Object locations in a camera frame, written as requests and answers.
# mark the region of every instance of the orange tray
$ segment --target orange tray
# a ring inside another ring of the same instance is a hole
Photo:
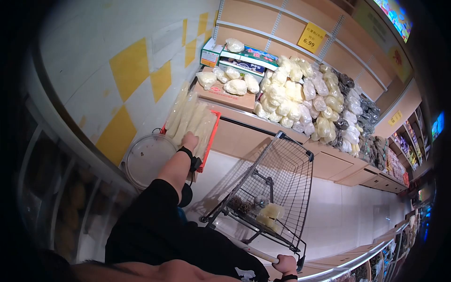
[[[202,164],[199,166],[199,168],[196,170],[196,171],[199,172],[199,173],[202,173],[202,172],[203,172],[203,168],[205,167],[205,163],[207,162],[207,157],[208,157],[208,154],[209,154],[209,152],[210,152],[210,148],[212,147],[213,140],[214,140],[215,134],[216,134],[216,130],[218,129],[219,118],[221,117],[221,113],[220,113],[220,112],[218,112],[218,111],[213,111],[213,110],[211,110],[211,111],[212,111],[212,113],[215,114],[218,118],[216,119],[215,126],[213,126],[213,131],[212,131],[212,134],[210,135],[210,140],[208,141],[207,150],[206,150],[206,152],[205,152],[205,156],[203,157],[203,162],[202,162]],[[164,125],[163,125],[163,128],[161,129],[161,133],[162,133],[162,134],[166,134],[166,128],[165,128]]]

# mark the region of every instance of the tiled floor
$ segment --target tiled floor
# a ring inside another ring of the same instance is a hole
[[[204,172],[192,185],[193,200],[184,208],[188,220],[196,221],[201,226],[199,217],[211,211],[227,195],[226,191],[236,186],[239,176],[249,165],[239,159],[210,152]],[[395,194],[314,178],[302,233],[302,240],[307,243],[306,260],[371,244],[374,238],[404,220],[404,215],[410,211],[410,201],[402,200]],[[218,228],[238,239],[254,234],[230,217],[220,216],[216,223]],[[288,248],[262,236],[250,245],[272,256],[293,254]]]

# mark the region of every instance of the price tag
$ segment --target price tag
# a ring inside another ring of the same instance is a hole
[[[325,36],[325,30],[313,23],[308,23],[298,41],[298,46],[315,53]]]
[[[395,115],[388,120],[388,124],[393,126],[396,122],[398,122],[402,117],[401,111],[397,111]]]

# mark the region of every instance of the wire mesh basket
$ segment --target wire mesh basket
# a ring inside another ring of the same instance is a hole
[[[208,222],[207,227],[214,228],[213,221],[223,212],[257,232],[250,239],[243,240],[244,243],[249,244],[258,235],[262,235],[298,253],[310,198],[312,174],[313,154],[279,131],[237,186],[201,221]],[[271,203],[284,208],[284,216],[275,221],[277,227],[270,228],[257,221],[260,213],[254,203],[257,196],[267,198]],[[232,199],[237,197],[242,203],[247,203],[245,209],[236,207]]]

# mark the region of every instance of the round plastic container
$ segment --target round plastic container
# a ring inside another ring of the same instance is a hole
[[[125,174],[138,189],[146,189],[164,164],[177,152],[172,140],[153,133],[136,140],[125,159]]]

